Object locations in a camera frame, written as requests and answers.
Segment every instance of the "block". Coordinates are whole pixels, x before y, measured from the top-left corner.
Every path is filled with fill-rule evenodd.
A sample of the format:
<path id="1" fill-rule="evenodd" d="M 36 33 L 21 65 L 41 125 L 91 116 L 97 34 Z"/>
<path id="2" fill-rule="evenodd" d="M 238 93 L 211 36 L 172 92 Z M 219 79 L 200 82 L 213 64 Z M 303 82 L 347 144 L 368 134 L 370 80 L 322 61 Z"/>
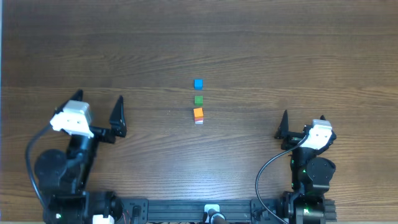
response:
<path id="1" fill-rule="evenodd" d="M 195 121 L 198 119 L 203 119 L 203 108 L 193 109 L 193 115 L 195 117 Z"/>
<path id="2" fill-rule="evenodd" d="M 203 106 L 203 96 L 195 96 L 195 106 Z"/>
<path id="3" fill-rule="evenodd" d="M 202 89 L 203 89 L 203 80 L 195 80 L 195 81 L 193 82 L 193 87 L 194 87 L 196 90 L 202 90 Z"/>

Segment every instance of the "wood grain surface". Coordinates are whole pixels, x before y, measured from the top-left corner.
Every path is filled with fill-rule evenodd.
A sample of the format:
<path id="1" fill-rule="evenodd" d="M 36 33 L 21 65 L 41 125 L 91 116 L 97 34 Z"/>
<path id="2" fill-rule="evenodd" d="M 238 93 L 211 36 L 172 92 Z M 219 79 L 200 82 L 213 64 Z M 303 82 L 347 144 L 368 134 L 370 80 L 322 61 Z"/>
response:
<path id="1" fill-rule="evenodd" d="M 102 144 L 89 190 L 149 199 L 254 198 L 273 134 L 324 114 L 338 139 L 327 198 L 340 221 L 398 220 L 397 1 L 5 0 L 1 221 L 39 221 L 28 140 L 78 88 L 108 127 L 119 95 L 128 134 Z M 204 79 L 204 90 L 193 79 Z M 204 125 L 193 97 L 204 96 Z M 32 155 L 65 149 L 50 133 Z M 289 190 L 288 157 L 261 180 Z"/>

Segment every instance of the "blue cube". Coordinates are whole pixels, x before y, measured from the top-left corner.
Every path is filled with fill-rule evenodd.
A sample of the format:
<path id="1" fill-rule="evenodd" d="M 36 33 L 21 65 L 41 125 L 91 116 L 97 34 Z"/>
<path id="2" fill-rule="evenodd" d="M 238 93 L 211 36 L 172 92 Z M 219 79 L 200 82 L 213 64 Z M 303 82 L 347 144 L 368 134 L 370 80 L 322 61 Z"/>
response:
<path id="1" fill-rule="evenodd" d="M 195 87 L 196 90 L 202 90 L 203 89 L 203 80 L 195 80 L 193 82 L 193 87 Z"/>

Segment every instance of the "wooden table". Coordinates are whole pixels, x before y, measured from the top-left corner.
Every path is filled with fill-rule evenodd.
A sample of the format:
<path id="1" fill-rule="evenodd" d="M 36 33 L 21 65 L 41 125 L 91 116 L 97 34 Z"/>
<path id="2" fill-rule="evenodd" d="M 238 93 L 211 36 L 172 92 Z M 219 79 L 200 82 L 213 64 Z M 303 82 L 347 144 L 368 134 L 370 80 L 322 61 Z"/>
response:
<path id="1" fill-rule="evenodd" d="M 7 0 L 2 37 L 1 220 L 41 220 L 24 150 L 77 89 L 109 127 L 119 95 L 128 134 L 102 144 L 88 190 L 149 199 L 250 199 L 273 134 L 324 114 L 338 139 L 327 198 L 340 221 L 398 219 L 398 3 L 394 1 Z M 193 79 L 204 79 L 204 90 Z M 204 96 L 204 125 L 193 97 Z M 65 149 L 68 136 L 42 138 Z M 289 158 L 261 193 L 289 189 Z"/>

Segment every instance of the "orange cube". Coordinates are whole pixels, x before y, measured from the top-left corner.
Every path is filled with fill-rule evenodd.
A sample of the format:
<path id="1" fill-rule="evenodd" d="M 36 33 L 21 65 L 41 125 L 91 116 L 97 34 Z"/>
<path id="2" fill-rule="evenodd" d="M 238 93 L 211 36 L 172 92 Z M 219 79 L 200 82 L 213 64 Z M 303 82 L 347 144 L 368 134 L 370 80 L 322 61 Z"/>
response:
<path id="1" fill-rule="evenodd" d="M 193 115 L 195 117 L 195 120 L 203 119 L 203 108 L 193 109 Z"/>

